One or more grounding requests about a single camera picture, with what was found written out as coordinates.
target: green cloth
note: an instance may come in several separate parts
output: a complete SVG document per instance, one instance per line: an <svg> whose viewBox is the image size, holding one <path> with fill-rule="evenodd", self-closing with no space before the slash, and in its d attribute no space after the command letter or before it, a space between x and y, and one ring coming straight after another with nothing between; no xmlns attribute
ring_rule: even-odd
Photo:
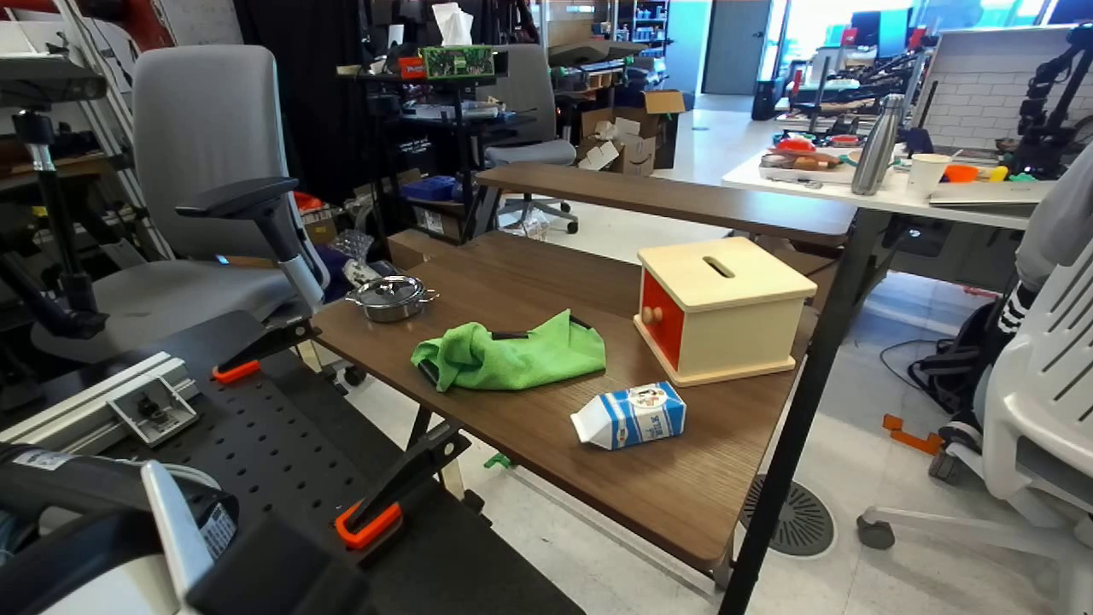
<svg viewBox="0 0 1093 615"><path fill-rule="evenodd" d="M468 321L427 339L410 362L444 393L461 391L533 391L608 367L605 339L571 310L555 314L527 335L493 335Z"/></svg>

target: wooden box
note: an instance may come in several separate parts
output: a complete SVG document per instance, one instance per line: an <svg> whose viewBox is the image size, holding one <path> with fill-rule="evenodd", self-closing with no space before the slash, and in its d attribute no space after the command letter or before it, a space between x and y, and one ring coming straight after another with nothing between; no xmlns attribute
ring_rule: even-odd
<svg viewBox="0 0 1093 615"><path fill-rule="evenodd" d="M672 382L791 368L816 284L747 239L643 251L637 324Z"/></svg>

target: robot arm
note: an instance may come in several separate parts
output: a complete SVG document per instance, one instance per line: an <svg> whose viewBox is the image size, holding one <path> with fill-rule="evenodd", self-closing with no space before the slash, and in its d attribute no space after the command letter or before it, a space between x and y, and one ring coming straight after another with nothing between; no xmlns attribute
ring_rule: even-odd
<svg viewBox="0 0 1093 615"><path fill-rule="evenodd" d="M1064 153L1069 150L1075 129L1064 127L1073 95L1081 94L1089 64L1093 64L1093 28L1075 28L1069 38L1069 50L1058 59L1050 59L1036 69L1029 78L1029 94L1020 103L1020 145L1012 153L1007 169L1016 174L1032 173L1036 177L1058 177L1064 174ZM1069 76L1058 103L1052 113L1046 113L1046 103L1058 83L1058 76Z"/></svg>

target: chair armrest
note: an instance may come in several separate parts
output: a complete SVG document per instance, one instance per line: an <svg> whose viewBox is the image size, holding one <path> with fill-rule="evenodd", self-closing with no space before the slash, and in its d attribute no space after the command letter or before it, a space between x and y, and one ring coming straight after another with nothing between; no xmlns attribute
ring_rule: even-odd
<svg viewBox="0 0 1093 615"><path fill-rule="evenodd" d="M263 218L279 204L284 191L295 191L298 177L257 177L219 186L202 191L194 201L174 204L189 218Z"/></svg>

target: caster wheel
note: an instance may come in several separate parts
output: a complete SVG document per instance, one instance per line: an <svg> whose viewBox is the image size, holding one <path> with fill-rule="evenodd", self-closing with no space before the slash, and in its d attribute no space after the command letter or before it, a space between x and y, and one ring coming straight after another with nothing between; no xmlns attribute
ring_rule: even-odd
<svg viewBox="0 0 1093 615"><path fill-rule="evenodd" d="M369 373L360 368L360 367L345 367L345 368L341 368L341 382L349 382L349 385L360 385L360 382L366 382L366 379L369 379Z"/></svg>
<svg viewBox="0 0 1093 615"><path fill-rule="evenodd" d="M479 496L479 494L464 494L464 505L472 510L472 513L479 513L482 518L482 510L484 510L484 498Z"/></svg>
<svg viewBox="0 0 1093 615"><path fill-rule="evenodd" d="M954 457L954 456L935 456L931 463L930 463L930 478L935 478L935 481L945 481L945 487L957 487L960 481L960 457Z"/></svg>
<svg viewBox="0 0 1093 615"><path fill-rule="evenodd" d="M871 549L893 549L894 534L889 524L869 524L865 518L859 518L859 543Z"/></svg>

